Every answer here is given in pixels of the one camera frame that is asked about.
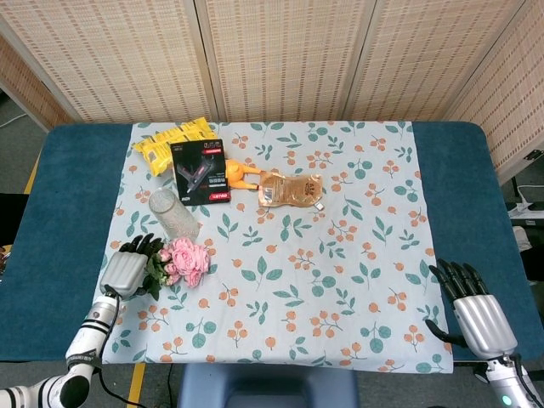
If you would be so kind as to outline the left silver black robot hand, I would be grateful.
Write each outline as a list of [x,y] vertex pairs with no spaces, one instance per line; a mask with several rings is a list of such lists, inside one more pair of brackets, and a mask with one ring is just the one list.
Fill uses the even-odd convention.
[[118,295],[122,299],[146,294],[150,278],[146,278],[146,266],[163,247],[162,238],[153,233],[137,235],[123,243],[115,252],[99,280],[102,294]]

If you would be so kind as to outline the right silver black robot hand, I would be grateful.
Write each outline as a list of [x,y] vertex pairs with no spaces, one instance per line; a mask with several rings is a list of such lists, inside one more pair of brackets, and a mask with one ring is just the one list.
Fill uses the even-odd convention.
[[470,349],[482,360],[495,360],[514,353],[518,341],[501,305],[490,294],[479,272],[470,264],[448,263],[438,259],[429,267],[450,300],[461,329],[452,335],[425,320],[428,329],[445,343]]

